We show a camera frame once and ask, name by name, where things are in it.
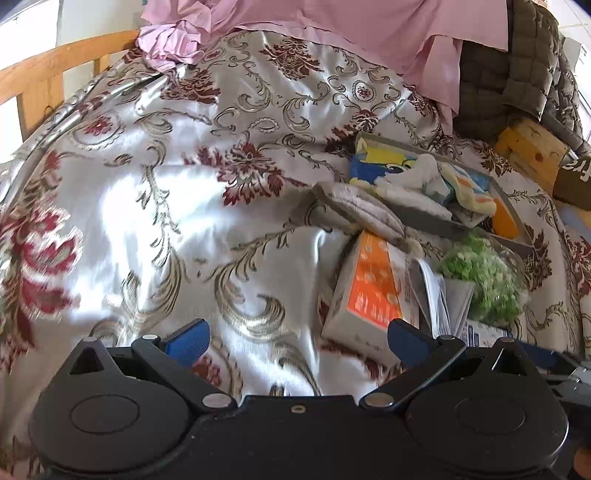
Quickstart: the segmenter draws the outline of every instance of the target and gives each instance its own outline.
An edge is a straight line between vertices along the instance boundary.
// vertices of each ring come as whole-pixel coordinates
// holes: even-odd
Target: tissue box
[[[399,360],[388,347],[387,331],[396,318],[418,328],[407,256],[363,231],[341,270],[322,337],[391,367]]]

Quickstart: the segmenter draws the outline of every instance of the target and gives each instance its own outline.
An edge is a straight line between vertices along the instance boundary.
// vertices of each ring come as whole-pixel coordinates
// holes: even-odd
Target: orange label
[[[398,302],[400,285],[396,288],[388,244],[365,231],[361,233],[359,243],[359,258],[347,309],[386,329],[392,319],[402,318]]]

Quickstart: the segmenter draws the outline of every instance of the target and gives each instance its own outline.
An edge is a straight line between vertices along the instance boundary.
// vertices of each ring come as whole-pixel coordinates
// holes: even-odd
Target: crumpled pink fabric
[[[196,64],[233,28],[271,30],[384,65],[439,103],[445,133],[459,110],[462,41],[507,50],[505,0],[150,0],[137,41],[148,65]]]
[[[178,61],[194,65],[203,58],[212,12],[201,2],[152,0],[142,18],[152,23],[141,29],[137,39],[148,66],[166,72]]]

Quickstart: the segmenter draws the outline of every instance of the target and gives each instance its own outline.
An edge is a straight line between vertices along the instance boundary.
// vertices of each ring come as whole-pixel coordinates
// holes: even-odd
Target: metal screw
[[[203,397],[202,402],[208,408],[226,408],[232,403],[232,397],[225,393],[210,393]]]
[[[365,403],[373,408],[387,408],[394,405],[394,398],[387,393],[374,392],[365,397]]]
[[[294,405],[291,408],[292,413],[306,413],[306,407],[303,405]]]

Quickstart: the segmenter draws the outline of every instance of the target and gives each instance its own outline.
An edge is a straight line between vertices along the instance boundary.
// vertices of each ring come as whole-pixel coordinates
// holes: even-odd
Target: wooden bed frame
[[[98,75],[109,66],[109,55],[133,48],[137,36],[137,30],[128,30],[87,38],[0,70],[0,105],[17,97],[22,140],[64,101],[62,74],[66,70],[94,61]]]

